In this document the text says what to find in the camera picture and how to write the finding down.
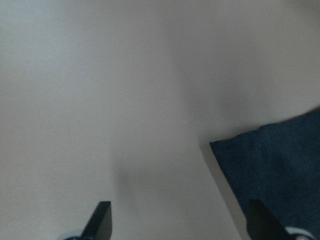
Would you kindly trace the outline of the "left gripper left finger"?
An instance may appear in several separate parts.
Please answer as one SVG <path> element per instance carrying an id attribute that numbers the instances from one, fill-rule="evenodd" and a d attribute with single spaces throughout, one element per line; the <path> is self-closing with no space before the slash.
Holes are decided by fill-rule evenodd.
<path id="1" fill-rule="evenodd" d="M 96 206 L 80 240 L 110 240 L 112 236 L 112 205 L 110 201 L 101 201 Z"/>

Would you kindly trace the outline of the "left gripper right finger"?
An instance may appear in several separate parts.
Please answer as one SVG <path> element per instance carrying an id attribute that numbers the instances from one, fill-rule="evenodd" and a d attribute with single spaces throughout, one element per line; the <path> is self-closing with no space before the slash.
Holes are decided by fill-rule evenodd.
<path id="1" fill-rule="evenodd" d="M 248 203 L 246 230 L 251 240 L 292 240 L 293 237 L 258 199 Z"/>

